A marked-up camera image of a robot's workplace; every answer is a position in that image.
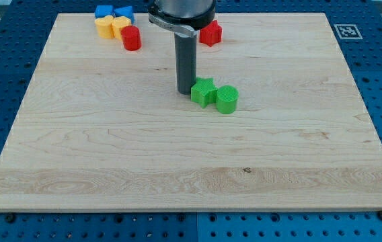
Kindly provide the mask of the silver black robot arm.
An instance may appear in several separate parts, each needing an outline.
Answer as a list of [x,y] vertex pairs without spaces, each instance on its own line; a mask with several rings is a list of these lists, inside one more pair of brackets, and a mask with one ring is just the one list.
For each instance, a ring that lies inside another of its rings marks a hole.
[[154,0],[148,5],[149,21],[181,37],[195,37],[215,18],[215,0]]

